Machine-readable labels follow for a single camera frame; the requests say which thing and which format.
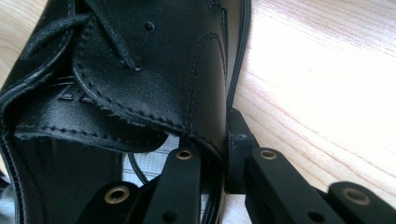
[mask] black leather shoe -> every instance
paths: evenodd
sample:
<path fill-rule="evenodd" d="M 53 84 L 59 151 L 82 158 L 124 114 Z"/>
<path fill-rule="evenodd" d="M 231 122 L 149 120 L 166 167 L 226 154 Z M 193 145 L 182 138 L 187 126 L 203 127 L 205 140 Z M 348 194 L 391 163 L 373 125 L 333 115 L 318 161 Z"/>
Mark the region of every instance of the black leather shoe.
<path fill-rule="evenodd" d="M 76 223 L 125 154 L 199 148 L 221 213 L 249 0 L 49 0 L 0 95 L 17 223 Z"/>

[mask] light wood grain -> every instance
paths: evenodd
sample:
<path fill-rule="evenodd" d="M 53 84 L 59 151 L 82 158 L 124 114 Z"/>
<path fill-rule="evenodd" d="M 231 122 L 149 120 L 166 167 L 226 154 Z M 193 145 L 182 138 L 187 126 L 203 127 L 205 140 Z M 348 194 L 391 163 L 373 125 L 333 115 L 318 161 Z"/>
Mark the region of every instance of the light wood grain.
<path fill-rule="evenodd" d="M 45 2 L 0 1 L 1 81 Z M 394 207 L 395 10 L 387 0 L 254 0 L 234 101 L 260 144 L 313 186 L 349 180 Z M 243 197 L 227 202 L 224 223 L 247 223 Z"/>

